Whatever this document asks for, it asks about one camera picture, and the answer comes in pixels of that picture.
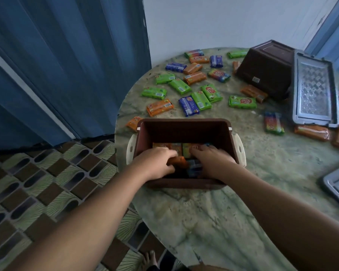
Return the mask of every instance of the forearm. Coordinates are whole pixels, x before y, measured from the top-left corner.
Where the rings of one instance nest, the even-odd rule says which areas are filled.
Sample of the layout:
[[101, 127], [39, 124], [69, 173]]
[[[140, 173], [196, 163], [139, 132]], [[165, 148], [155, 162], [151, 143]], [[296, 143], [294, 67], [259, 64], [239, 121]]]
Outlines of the forearm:
[[291, 262], [298, 268], [339, 267], [339, 223], [287, 193], [229, 163], [221, 181], [231, 187]]
[[17, 270], [94, 270], [143, 180], [127, 170], [75, 209]]

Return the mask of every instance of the brown plastic box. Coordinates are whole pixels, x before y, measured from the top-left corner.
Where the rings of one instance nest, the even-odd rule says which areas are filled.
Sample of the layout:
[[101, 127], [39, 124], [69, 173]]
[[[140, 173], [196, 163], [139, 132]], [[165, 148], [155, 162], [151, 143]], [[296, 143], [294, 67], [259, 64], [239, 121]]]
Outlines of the brown plastic box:
[[293, 48], [270, 40], [249, 49], [236, 75], [282, 101], [288, 97], [293, 60]]
[[[229, 153], [237, 163], [232, 129], [225, 119], [143, 119], [138, 123], [133, 157], [152, 148], [152, 143], [212, 143]], [[221, 189], [219, 180], [189, 178], [186, 171], [176, 171], [164, 178], [146, 183], [149, 188]]]

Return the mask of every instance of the marble tabletop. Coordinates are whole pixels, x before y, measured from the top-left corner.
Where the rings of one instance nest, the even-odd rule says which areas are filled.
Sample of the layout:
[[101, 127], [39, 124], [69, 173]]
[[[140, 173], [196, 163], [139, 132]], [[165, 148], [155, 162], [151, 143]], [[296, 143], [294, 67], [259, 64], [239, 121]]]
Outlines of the marble tabletop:
[[[285, 118], [285, 135], [266, 133], [263, 128], [264, 110], [289, 113], [289, 107], [272, 100], [258, 104], [255, 110], [234, 109], [228, 106], [230, 95], [241, 96], [243, 81], [232, 76], [232, 61], [226, 53], [235, 48], [203, 50], [206, 56], [222, 55], [222, 70], [230, 73], [227, 83], [208, 78], [191, 86], [193, 91], [208, 82], [215, 84], [224, 99], [212, 109], [201, 111], [196, 118], [224, 118], [231, 122], [246, 152], [247, 169], [273, 186], [312, 205], [339, 221], [339, 203], [318, 185], [325, 174], [339, 167], [339, 149], [329, 142], [323, 143], [293, 133]], [[115, 146], [119, 171], [126, 166], [127, 144], [134, 133], [126, 123], [135, 116], [149, 117], [146, 106], [155, 100], [140, 97], [144, 87], [156, 86], [155, 76], [167, 73], [168, 62], [189, 64], [179, 55], [160, 64], [142, 76], [123, 101], [115, 130]], [[209, 72], [204, 64], [202, 72]], [[184, 74], [174, 73], [183, 78]], [[169, 85], [167, 98], [175, 109], [157, 118], [185, 118], [178, 105], [181, 96]], [[183, 264], [191, 266], [203, 262], [231, 270], [292, 270], [293, 266], [270, 241], [242, 200], [229, 187], [221, 190], [162, 189], [142, 187], [133, 204], [149, 229]]]

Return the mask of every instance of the left hand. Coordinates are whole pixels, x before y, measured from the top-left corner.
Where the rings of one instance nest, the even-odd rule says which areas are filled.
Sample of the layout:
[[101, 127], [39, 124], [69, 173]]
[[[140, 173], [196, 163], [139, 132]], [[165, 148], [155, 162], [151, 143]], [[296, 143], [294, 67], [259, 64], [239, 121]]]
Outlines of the left hand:
[[144, 182], [155, 180], [175, 172], [173, 165], [167, 165], [167, 161], [176, 156], [178, 156], [176, 150], [155, 147], [135, 157], [127, 169], [135, 172]]

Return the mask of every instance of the patterned floor tile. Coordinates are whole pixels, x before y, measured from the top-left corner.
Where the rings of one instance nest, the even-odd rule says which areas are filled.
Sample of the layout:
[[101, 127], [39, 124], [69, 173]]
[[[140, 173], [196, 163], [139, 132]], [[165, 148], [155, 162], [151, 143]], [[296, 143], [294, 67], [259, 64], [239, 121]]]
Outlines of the patterned floor tile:
[[[0, 156], [0, 271], [118, 173], [115, 152], [104, 140]], [[136, 271], [150, 250], [172, 269], [172, 254], [131, 204], [96, 271]]]

